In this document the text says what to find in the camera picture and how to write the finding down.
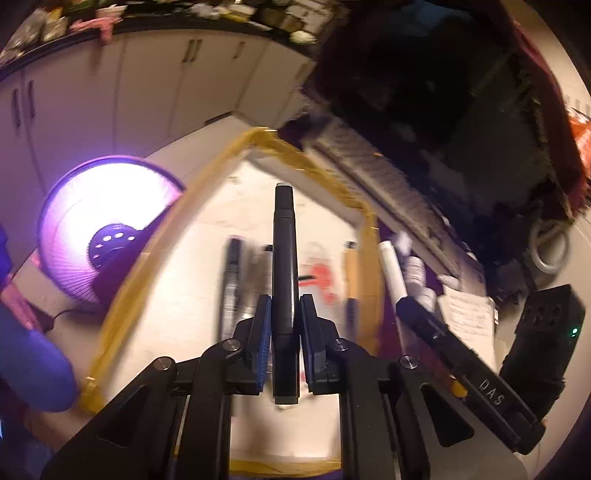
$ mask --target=metal screw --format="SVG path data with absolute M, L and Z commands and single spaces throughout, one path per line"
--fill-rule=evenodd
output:
M 342 338 L 337 338 L 333 344 L 333 350 L 337 352 L 344 352 L 347 348 L 347 343 Z
M 418 362 L 417 360 L 410 355 L 404 355 L 402 357 L 400 357 L 400 365 L 402 365 L 404 368 L 407 368 L 409 370 L 412 370 L 413 368 L 417 368 L 418 367 Z
M 222 347 L 224 350 L 228 352 L 235 352 L 240 348 L 240 340 L 236 340 L 235 338 L 229 338 L 225 342 L 222 343 Z
M 160 371 L 168 370 L 172 364 L 173 361 L 167 356 L 158 357 L 153 363 L 154 368 Z

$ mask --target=pink cloth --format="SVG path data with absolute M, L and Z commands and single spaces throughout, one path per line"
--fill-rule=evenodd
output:
M 77 20 L 70 26 L 70 30 L 73 32 L 81 32 L 90 28 L 100 28 L 100 39 L 104 43 L 108 43 L 113 38 L 113 25 L 120 21 L 120 18 L 115 17 L 94 18 L 86 22 Z

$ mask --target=blue sleeve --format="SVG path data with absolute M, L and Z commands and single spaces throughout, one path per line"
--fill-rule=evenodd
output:
M 12 261 L 8 256 L 8 251 L 6 250 L 6 242 L 8 237 L 6 236 L 6 232 L 2 225 L 0 225 L 0 284 L 2 284 L 2 280 L 10 273 L 12 269 Z

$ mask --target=white paper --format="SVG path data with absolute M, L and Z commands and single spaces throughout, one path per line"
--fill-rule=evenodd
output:
M 479 297 L 444 286 L 437 299 L 443 320 L 468 348 L 496 372 L 495 308 L 489 297 Z

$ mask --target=person's hand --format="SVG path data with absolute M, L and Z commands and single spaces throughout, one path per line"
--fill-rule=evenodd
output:
M 0 283 L 0 301 L 27 330 L 41 330 L 35 312 L 9 276 Z

